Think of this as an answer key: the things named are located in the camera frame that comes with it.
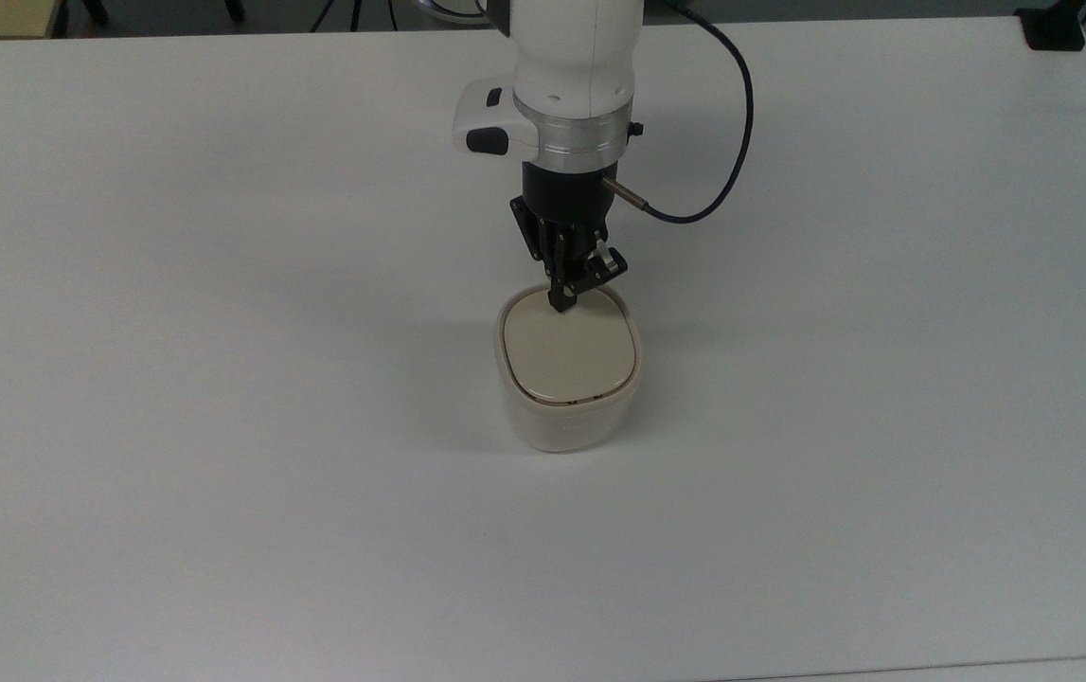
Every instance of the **floor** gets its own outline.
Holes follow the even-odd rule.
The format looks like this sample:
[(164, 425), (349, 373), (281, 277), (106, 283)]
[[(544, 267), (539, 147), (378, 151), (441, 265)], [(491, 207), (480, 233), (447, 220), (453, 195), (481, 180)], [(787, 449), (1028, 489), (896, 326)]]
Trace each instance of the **floor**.
[[(401, 30), (447, 30), (446, 25), (417, 8), (420, 0), (365, 0), (358, 30), (391, 30), (390, 11)], [(449, 5), (469, 0), (444, 0)], [(109, 26), (91, 26), (84, 5), (71, 0), (72, 36), (304, 34), (326, 0), (243, 0), (248, 18), (240, 25), (227, 16), (223, 0), (104, 0)], [(336, 0), (319, 30), (349, 30), (355, 0)], [(719, 22), (807, 21), (807, 18), (894, 18), (933, 16), (1000, 16), (1019, 5), (1049, 0), (691, 0), (691, 5)], [(647, 12), (649, 21), (677, 21), (662, 8)]]

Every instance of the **white table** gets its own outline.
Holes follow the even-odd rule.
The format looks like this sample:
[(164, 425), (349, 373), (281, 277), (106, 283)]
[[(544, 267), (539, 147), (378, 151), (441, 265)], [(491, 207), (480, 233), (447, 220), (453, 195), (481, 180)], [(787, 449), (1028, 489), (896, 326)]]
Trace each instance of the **white table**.
[(826, 674), (816, 682), (1086, 682), (1086, 659)]
[[(542, 273), (449, 147), (496, 34), (0, 43), (0, 679), (667, 681), (1086, 656), (1086, 52), (731, 26), (706, 224), (618, 206), (645, 382), (530, 454)], [(621, 180), (733, 66), (649, 27)]]

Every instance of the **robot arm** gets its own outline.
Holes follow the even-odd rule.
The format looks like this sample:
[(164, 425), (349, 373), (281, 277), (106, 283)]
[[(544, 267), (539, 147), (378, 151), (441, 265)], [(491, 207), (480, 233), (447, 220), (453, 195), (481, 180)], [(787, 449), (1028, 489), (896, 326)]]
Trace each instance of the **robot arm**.
[(551, 278), (551, 305), (626, 271), (606, 245), (615, 202), (606, 178), (630, 135), (632, 53), (643, 0), (487, 0), (487, 16), (517, 43), (513, 74), (470, 84), (454, 119), (455, 147), (521, 161), (512, 206), (530, 254)]

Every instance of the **container lid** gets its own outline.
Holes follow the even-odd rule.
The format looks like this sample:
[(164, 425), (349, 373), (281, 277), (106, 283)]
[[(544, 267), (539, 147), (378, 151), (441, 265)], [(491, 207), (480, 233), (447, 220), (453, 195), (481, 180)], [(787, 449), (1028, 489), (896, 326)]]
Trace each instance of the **container lid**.
[(546, 290), (527, 294), (505, 315), (501, 338), (508, 370), (540, 403), (579, 404), (622, 388), (636, 367), (626, 313), (598, 290), (557, 314)]

